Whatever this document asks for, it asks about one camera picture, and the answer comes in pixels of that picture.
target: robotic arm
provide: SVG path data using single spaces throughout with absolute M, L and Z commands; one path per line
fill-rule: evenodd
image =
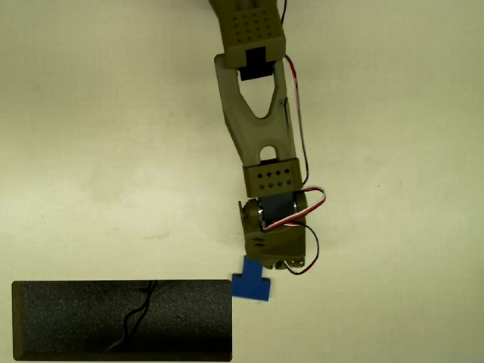
M 304 212 L 313 206 L 307 206 L 296 157 L 283 67 L 286 39 L 277 0 L 209 2 L 219 19 L 225 51 L 215 57 L 222 109 L 250 198 L 244 207 L 239 202 L 246 255 L 266 268 L 303 267 L 306 229 L 292 227 L 304 225 Z M 240 93 L 238 74 L 242 81 L 274 77 L 265 117 L 256 117 L 250 109 Z M 261 160 L 267 146 L 275 149 L 275 159 Z

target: cable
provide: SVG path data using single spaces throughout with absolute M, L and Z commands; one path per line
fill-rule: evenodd
M 284 18 L 286 17 L 287 0 L 284 0 L 284 10 L 282 11 L 281 23 L 284 24 Z
M 316 208 L 320 207 L 326 201 L 326 193 L 324 192 L 324 189 L 321 188 L 321 187 L 309 186 L 309 187 L 304 187 L 303 189 L 301 189 L 301 191 L 303 191 L 303 192 L 320 191 L 323 194 L 323 197 L 320 200 L 318 200 L 317 202 L 313 203 L 311 206 L 308 206 L 307 208 L 301 210 L 300 212 L 291 214 L 290 216 L 288 216 L 286 218 L 280 219 L 276 222 L 271 223 L 268 226 L 262 227 L 262 230 L 264 232 L 269 232 L 269 231 L 273 230 L 274 228 L 281 227 L 282 225 L 285 225 L 289 222 L 292 222 L 295 219 L 307 216 L 310 212 L 312 212 Z
M 300 133 L 301 133 L 302 153 L 304 154 L 304 163 L 306 165 L 306 177 L 305 177 L 302 185 L 306 185 L 306 183 L 308 182 L 308 179 L 309 179 L 309 162 L 308 162 L 308 153 L 306 151 L 306 142 L 304 141 L 303 116 L 301 114 L 301 101 L 300 101 L 300 98 L 299 98 L 299 84 L 297 82 L 297 74 L 296 74 L 296 68 L 294 66 L 294 63 L 292 62 L 292 60 L 289 58 L 289 56 L 287 54 L 284 57 L 286 58 L 286 61 L 289 64 L 290 72 L 293 76 L 294 93 L 296 95 L 297 119 L 299 120 L 299 130 L 300 130 Z
M 131 333 L 129 334 L 129 336 L 126 338 L 125 344 L 127 344 L 128 341 L 130 341 L 130 339 L 134 337 L 134 335 L 136 334 L 136 330 L 139 328 L 141 322 L 143 321 L 144 317 L 148 313 L 148 309 L 150 308 L 151 295 L 153 295 L 154 289 L 157 288 L 157 285 L 158 285 L 158 281 L 155 281 L 153 283 L 153 288 L 147 292 L 144 311 L 141 314 L 141 316 L 139 317 L 138 321 L 136 321 L 136 324 L 133 327 L 133 330 L 131 331 Z
M 309 229 L 312 234 L 315 236 L 315 239 L 316 239 L 316 247 L 317 247 L 317 250 L 316 250 L 316 257 L 315 259 L 312 260 L 312 262 L 308 265 L 308 267 L 304 268 L 302 271 L 294 271 L 288 264 L 286 261 L 284 261 L 284 264 L 286 265 L 286 268 L 287 270 L 293 274 L 293 275 L 302 275 L 302 274 L 305 274 L 307 271 L 309 271 L 309 269 L 311 269 L 312 266 L 315 265 L 316 261 L 318 261 L 318 258 L 319 258 L 319 239 L 318 239 L 318 235 L 316 234 L 316 232 L 311 228 L 309 227 L 308 225 L 305 225 L 304 223 L 299 223 L 299 222 L 291 222 L 291 223 L 287 223 L 286 224 L 287 227 L 304 227 L 304 228 L 307 228 Z
M 126 344 L 127 341 L 133 337 L 133 335 L 135 334 L 136 330 L 138 329 L 140 323 L 142 322 L 143 318 L 147 314 L 148 308 L 150 306 L 151 295 L 153 295 L 153 292 L 156 289 L 157 285 L 158 285 L 158 281 L 155 281 L 155 282 L 149 281 L 148 282 L 148 286 L 147 286 L 147 289 L 146 289 L 147 290 L 146 299 L 143 302 L 143 305 L 141 305 L 139 308 L 136 308 L 136 309 L 130 311 L 128 314 L 126 314 L 126 316 L 124 317 L 124 320 L 123 320 L 123 337 L 121 339 L 117 340 L 116 342 L 114 342 L 113 344 L 111 344 L 109 347 L 107 347 L 105 352 L 109 352 L 110 350 L 112 350 L 112 349 L 114 349 L 118 346 L 122 346 L 122 345 Z M 133 328 L 133 331 L 130 334 L 129 333 L 129 327 L 128 327 L 129 318 L 132 317 L 134 314 L 137 314 L 141 311 L 143 311 L 143 313 L 141 314 L 140 318 L 136 321 L 135 327 Z

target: blue block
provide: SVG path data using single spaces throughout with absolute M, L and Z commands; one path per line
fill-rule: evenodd
M 262 278 L 262 265 L 244 257 L 244 270 L 242 275 L 232 275 L 231 295 L 245 297 L 246 299 L 269 301 L 271 281 Z

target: white table surface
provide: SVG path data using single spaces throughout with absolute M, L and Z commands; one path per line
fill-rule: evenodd
M 484 361 L 484 2 L 289 1 L 321 258 L 234 300 L 233 362 Z M 220 52 L 204 0 L 0 2 L 0 361 L 12 281 L 241 270 Z

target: olive green bracket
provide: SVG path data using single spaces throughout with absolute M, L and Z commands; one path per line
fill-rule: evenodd
M 286 39 L 277 0 L 209 0 L 222 33 L 227 67 L 247 65 L 246 51 L 265 47 L 265 61 L 279 61 L 286 54 Z
M 260 152 L 266 146 L 275 149 L 278 160 L 296 158 L 289 104 L 286 102 L 287 88 L 282 60 L 274 65 L 274 92 L 268 114 L 259 118 L 240 93 L 237 71 L 226 67 L 225 56 L 215 58 L 217 80 L 225 123 L 242 164 L 260 164 Z
M 268 195 L 298 191 L 303 187 L 299 159 L 291 159 L 244 168 L 247 196 Z

